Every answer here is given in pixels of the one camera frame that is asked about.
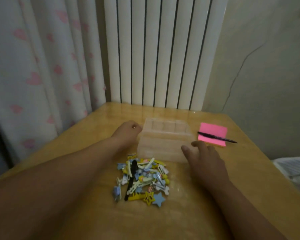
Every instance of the pink sticky note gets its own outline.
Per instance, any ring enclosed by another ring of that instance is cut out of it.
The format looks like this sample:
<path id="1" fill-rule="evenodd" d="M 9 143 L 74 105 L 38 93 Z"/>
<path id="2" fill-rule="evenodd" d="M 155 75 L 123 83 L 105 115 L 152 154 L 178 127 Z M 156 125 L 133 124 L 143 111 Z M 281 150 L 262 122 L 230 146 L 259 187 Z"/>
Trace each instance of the pink sticky note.
<path id="1" fill-rule="evenodd" d="M 201 123 L 199 131 L 225 138 L 227 135 L 228 128 L 215 124 Z M 205 141 L 222 147 L 226 146 L 225 141 L 208 138 L 202 135 L 198 135 L 198 141 Z"/>

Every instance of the plastic organizer box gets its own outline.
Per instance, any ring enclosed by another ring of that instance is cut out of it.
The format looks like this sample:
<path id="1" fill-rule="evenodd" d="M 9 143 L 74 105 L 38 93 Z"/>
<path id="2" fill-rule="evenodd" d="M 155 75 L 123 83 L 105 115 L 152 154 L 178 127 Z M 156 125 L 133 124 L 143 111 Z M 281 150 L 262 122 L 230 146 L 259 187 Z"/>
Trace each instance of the plastic organizer box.
<path id="1" fill-rule="evenodd" d="M 197 152 L 190 144 L 195 140 L 185 121 L 146 118 L 137 148 L 138 157 L 185 163 L 181 146 Z"/>

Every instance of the forearm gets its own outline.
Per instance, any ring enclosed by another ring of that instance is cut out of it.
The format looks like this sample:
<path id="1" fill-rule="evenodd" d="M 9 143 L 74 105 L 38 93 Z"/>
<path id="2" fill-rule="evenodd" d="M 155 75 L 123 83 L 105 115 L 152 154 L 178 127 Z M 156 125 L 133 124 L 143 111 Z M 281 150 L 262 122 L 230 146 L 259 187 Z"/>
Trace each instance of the forearm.
<path id="1" fill-rule="evenodd" d="M 110 137 L 0 181 L 0 239 L 24 239 L 61 211 L 119 150 Z"/>
<path id="2" fill-rule="evenodd" d="M 286 239 L 232 183 L 211 194 L 235 239 Z"/>

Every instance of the hand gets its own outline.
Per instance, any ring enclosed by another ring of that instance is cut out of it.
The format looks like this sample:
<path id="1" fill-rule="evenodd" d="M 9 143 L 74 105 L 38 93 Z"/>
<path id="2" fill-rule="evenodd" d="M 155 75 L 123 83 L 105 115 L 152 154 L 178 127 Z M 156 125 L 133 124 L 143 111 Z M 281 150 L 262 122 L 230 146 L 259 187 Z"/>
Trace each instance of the hand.
<path id="1" fill-rule="evenodd" d="M 211 145 L 207 147 L 203 141 L 193 141 L 191 145 L 198 147 L 199 155 L 194 154 L 185 145 L 181 149 L 199 183 L 210 192 L 227 187 L 230 180 L 225 162 L 214 147 Z"/>
<path id="2" fill-rule="evenodd" d="M 129 120 L 120 125 L 111 137 L 115 138 L 120 150 L 123 150 L 136 142 L 136 138 L 141 131 L 142 127 L 137 122 Z"/>

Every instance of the crack in wall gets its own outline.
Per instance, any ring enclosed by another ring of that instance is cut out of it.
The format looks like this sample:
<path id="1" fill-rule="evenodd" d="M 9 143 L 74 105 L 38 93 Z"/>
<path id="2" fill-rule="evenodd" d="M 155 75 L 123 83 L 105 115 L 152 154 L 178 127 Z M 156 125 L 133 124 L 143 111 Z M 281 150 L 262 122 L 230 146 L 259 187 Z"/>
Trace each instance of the crack in wall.
<path id="1" fill-rule="evenodd" d="M 228 102 L 228 99 L 230 98 L 230 95 L 231 95 L 232 87 L 233 87 L 233 85 L 234 85 L 234 83 L 235 83 L 237 77 L 239 76 L 239 73 L 240 73 L 242 67 L 244 66 L 244 63 L 246 62 L 247 58 L 248 58 L 249 56 L 251 56 L 251 55 L 252 55 L 254 52 L 256 52 L 257 50 L 259 50 L 262 46 L 264 46 L 264 45 L 266 44 L 266 42 L 267 42 L 267 41 L 265 41 L 265 42 L 264 42 L 262 45 L 260 45 L 259 47 L 255 48 L 253 51 L 251 51 L 251 52 L 244 58 L 244 60 L 243 60 L 243 62 L 242 62 L 242 64 L 241 64 L 241 67 L 240 67 L 240 69 L 239 69 L 239 71 L 238 71 L 236 77 L 235 77 L 235 78 L 233 79 L 233 81 L 232 81 L 232 84 L 231 84 L 230 89 L 229 89 L 229 95 L 228 95 L 228 97 L 227 97 L 227 99 L 226 99 L 226 101 L 225 101 L 225 103 L 224 103 L 224 105 L 223 105 L 223 108 L 222 108 L 221 112 L 223 112 L 223 110 L 225 109 L 225 106 L 226 106 L 226 104 L 227 104 L 227 102 Z"/>

